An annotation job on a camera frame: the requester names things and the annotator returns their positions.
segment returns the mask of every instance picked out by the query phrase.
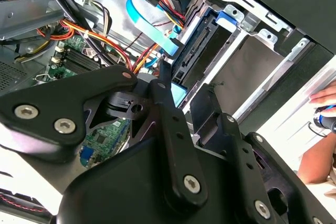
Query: red wire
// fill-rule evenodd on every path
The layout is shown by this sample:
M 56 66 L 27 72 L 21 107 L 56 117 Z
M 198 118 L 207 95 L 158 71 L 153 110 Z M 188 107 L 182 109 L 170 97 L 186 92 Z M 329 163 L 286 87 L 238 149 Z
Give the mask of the red wire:
M 168 0 L 161 0 L 164 4 L 166 4 L 169 7 L 169 10 L 172 11 L 175 15 L 179 16 L 180 18 L 182 18 L 183 20 L 185 20 L 185 17 L 178 13 L 176 10 L 174 10 L 174 8 L 172 7 L 172 5 L 169 3 Z
M 137 67 L 137 65 L 139 64 L 139 62 L 143 59 L 143 57 L 149 52 L 149 50 L 153 47 L 154 45 L 151 45 L 149 48 L 147 48 L 137 59 L 137 61 L 135 62 L 135 64 L 133 65 L 132 71 L 135 70 L 135 68 Z
M 7 198 L 5 198 L 3 195 L 0 194 L 0 199 L 2 199 L 3 201 L 7 202 L 8 204 L 11 204 L 15 207 L 21 208 L 21 209 L 25 209 L 25 210 L 29 210 L 29 211 L 33 211 L 33 212 L 46 212 L 46 209 L 37 209 L 37 208 L 30 208 L 30 207 L 24 207 L 20 204 L 17 204 Z

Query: person's hand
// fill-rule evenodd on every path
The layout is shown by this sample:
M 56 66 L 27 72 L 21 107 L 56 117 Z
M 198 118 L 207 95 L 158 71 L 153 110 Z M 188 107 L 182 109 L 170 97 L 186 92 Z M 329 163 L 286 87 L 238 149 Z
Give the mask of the person's hand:
M 310 104 L 316 108 L 336 104 L 336 81 L 331 83 L 325 89 L 309 97 Z M 336 107 L 321 112 L 321 115 L 327 117 L 336 117 Z

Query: black wire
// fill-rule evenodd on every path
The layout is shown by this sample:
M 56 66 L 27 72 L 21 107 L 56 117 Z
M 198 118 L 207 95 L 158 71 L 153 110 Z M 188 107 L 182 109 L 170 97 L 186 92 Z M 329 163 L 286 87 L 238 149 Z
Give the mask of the black wire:
M 311 122 L 308 123 L 308 128 L 309 128 L 313 133 L 315 133 L 317 136 L 327 137 L 326 135 L 321 135 L 321 134 L 317 133 L 316 131 L 314 131 L 314 130 L 311 128 Z
M 82 16 L 77 3 L 74 0 L 64 0 L 64 1 L 65 3 L 67 3 L 68 9 L 70 10 L 70 12 L 67 14 L 68 17 L 71 18 L 72 21 L 74 21 L 75 23 L 80 24 L 80 26 L 83 27 L 84 29 L 91 31 L 91 28 L 87 23 L 86 19 Z M 98 56 L 102 54 L 103 48 L 99 44 L 97 44 L 94 40 L 92 40 L 89 37 L 88 39 L 86 39 L 86 42 Z
M 84 29 L 91 31 L 90 26 L 86 22 L 85 18 L 83 18 L 83 16 L 81 15 L 79 7 L 74 0 L 56 0 L 56 2 L 74 23 L 80 24 L 80 26 L 83 27 Z M 97 56 L 101 57 L 106 62 L 106 64 L 108 65 L 117 64 L 113 59 L 111 59 L 107 55 L 107 53 L 104 51 L 104 49 L 101 47 L 98 41 L 90 37 L 85 38 L 85 41 L 95 51 Z

